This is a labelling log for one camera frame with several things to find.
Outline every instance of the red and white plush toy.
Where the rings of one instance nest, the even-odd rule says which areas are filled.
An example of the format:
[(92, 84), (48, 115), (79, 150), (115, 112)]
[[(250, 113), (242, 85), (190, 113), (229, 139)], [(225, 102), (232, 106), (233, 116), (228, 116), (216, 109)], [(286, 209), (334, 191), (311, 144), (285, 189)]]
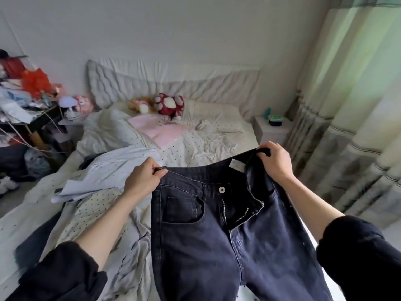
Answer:
[(184, 99), (182, 96), (170, 97), (164, 93), (160, 93), (154, 98), (154, 102), (159, 114), (181, 120), (184, 111)]

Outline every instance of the striped curtain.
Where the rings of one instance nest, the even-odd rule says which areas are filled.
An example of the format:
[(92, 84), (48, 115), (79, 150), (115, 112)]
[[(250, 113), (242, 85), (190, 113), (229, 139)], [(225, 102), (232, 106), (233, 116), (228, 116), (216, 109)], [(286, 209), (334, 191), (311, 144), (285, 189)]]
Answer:
[(398, 220), (401, 0), (334, 0), (298, 89), (294, 173), (346, 214)]

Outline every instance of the ruffled headboard cover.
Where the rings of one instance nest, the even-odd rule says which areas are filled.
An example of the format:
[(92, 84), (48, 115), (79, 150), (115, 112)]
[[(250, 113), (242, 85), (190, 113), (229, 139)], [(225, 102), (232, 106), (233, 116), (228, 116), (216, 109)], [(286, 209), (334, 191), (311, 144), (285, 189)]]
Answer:
[(116, 101), (165, 93), (232, 104), (249, 121), (259, 90), (260, 69), (254, 66), (100, 58), (89, 60), (87, 67), (91, 92), (101, 108)]

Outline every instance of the dark denim pants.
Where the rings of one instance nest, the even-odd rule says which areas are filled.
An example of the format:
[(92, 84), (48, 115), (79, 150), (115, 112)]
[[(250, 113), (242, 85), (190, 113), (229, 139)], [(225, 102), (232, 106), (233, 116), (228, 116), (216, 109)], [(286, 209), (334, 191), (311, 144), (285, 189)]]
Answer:
[(161, 179), (151, 235), (162, 301), (233, 301), (240, 285), (261, 300), (332, 300), (308, 234), (255, 153)]

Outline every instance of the rolled-up sleeve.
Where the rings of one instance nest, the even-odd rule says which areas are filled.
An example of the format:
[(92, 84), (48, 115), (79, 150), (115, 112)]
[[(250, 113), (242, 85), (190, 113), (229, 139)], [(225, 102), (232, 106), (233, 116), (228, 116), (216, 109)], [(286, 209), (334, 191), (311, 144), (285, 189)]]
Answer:
[(105, 272), (75, 242), (58, 245), (19, 280), (7, 301), (95, 301), (107, 282)]
[(325, 229), (316, 252), (348, 301), (401, 299), (401, 253), (373, 224), (339, 217)]

